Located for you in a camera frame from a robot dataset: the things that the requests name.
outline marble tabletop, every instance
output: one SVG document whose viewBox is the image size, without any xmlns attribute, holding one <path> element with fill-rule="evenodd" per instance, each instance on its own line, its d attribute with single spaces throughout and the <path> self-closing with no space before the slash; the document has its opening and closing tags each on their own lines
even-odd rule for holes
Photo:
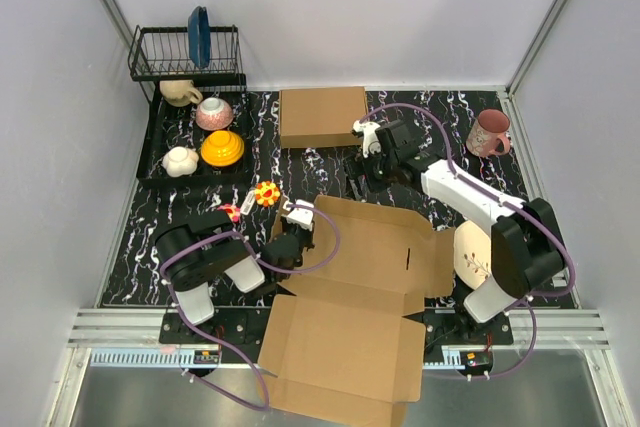
<svg viewBox="0 0 640 427">
<path fill-rule="evenodd" d="M 495 92 L 458 91 L 369 91 L 369 108 L 392 102 L 405 102 L 423 106 L 444 124 L 451 140 L 456 162 L 487 184 L 509 194 L 526 198 L 527 194 L 518 167 L 517 153 L 478 159 L 469 155 L 464 141 L 476 115 L 484 109 L 500 109 Z M 253 121 L 251 185 L 264 180 L 276 182 L 282 192 L 293 199 L 312 201 L 318 194 L 345 197 L 346 178 L 342 159 L 354 152 L 355 147 L 324 149 L 280 149 L 278 136 L 278 92 L 251 92 L 248 106 Z M 408 121 L 415 135 L 424 136 L 423 147 L 435 152 L 444 151 L 444 142 L 435 126 L 421 114 L 410 110 L 390 109 L 379 114 L 380 119 L 396 118 Z M 112 306 L 164 306 L 168 291 L 160 283 L 158 257 L 153 247 L 153 236 L 172 224 L 184 223 L 190 216 L 210 212 L 219 205 L 240 205 L 247 185 L 210 186 L 201 188 L 168 189 L 164 192 L 137 187 L 131 210 L 124 228 L 113 270 L 107 280 L 100 305 Z M 441 202 L 420 195 L 406 187 L 395 185 L 385 192 L 365 195 L 367 202 L 392 205 L 420 212 L 436 229 L 457 226 L 463 217 Z M 275 208 L 254 206 L 249 215 L 238 224 L 238 230 L 250 238 L 255 246 L 264 244 L 275 218 Z M 211 286 L 216 305 L 270 305 L 272 294 L 245 297 L 232 285 L 227 276 L 221 276 Z M 433 299 L 428 305 L 450 305 L 451 299 Z M 537 299 L 534 305 L 572 307 L 570 297 Z"/>
</svg>

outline closed cardboard box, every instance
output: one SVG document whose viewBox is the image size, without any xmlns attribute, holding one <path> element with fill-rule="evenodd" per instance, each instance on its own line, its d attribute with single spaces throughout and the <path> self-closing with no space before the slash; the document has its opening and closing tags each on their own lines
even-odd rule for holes
<svg viewBox="0 0 640 427">
<path fill-rule="evenodd" d="M 425 326 L 404 318 L 453 288 L 454 229 L 435 232 L 417 212 L 319 196 L 341 248 L 327 266 L 281 283 L 258 359 L 271 405 L 347 425 L 397 427 L 420 399 Z M 315 224 L 304 267 L 331 252 Z"/>
<path fill-rule="evenodd" d="M 280 142 L 284 149 L 358 145 L 351 130 L 367 113 L 364 87 L 280 91 Z"/>
</svg>

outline pink mug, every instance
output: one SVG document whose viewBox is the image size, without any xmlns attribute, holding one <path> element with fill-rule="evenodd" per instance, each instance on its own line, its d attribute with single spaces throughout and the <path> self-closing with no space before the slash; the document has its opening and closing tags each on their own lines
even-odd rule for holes
<svg viewBox="0 0 640 427">
<path fill-rule="evenodd" d="M 504 155 L 511 150 L 507 130 L 511 122 L 509 117 L 495 109 L 483 110 L 476 118 L 471 133 L 467 137 L 469 153 L 478 157 Z M 502 144 L 502 150 L 496 150 Z"/>
</svg>

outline beige mug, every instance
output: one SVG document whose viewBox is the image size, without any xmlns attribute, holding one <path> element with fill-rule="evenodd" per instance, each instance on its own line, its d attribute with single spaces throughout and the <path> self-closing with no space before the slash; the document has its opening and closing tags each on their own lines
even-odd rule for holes
<svg viewBox="0 0 640 427">
<path fill-rule="evenodd" d="M 467 137 L 467 149 L 478 157 L 504 155 L 511 150 L 511 142 L 507 138 L 507 130 L 511 122 L 503 112 L 487 109 L 476 118 L 471 133 Z"/>
<path fill-rule="evenodd" d="M 160 82 L 160 93 L 174 107 L 199 104 L 203 98 L 192 80 L 163 80 Z"/>
</svg>

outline dish rack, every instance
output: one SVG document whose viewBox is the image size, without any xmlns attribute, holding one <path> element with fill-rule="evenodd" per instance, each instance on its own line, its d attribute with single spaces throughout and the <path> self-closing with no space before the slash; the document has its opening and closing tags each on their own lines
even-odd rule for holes
<svg viewBox="0 0 640 427">
<path fill-rule="evenodd" d="M 247 80 L 242 71 L 238 29 L 209 27 L 211 59 L 203 68 L 189 59 L 186 27 L 140 27 L 135 31 L 128 64 L 131 79 L 153 83 L 149 101 L 147 131 L 138 162 L 136 177 L 146 189 L 170 189 L 235 184 L 248 189 L 252 168 L 252 120 L 249 112 Z M 163 80 L 193 80 L 204 98 L 226 100 L 234 113 L 229 130 L 245 143 L 242 158 L 228 167 L 213 167 L 202 160 L 200 147 L 211 132 L 195 122 L 196 105 L 174 107 L 160 93 Z M 162 167 L 162 158 L 173 147 L 198 152 L 198 168 L 191 175 L 170 177 Z"/>
</svg>

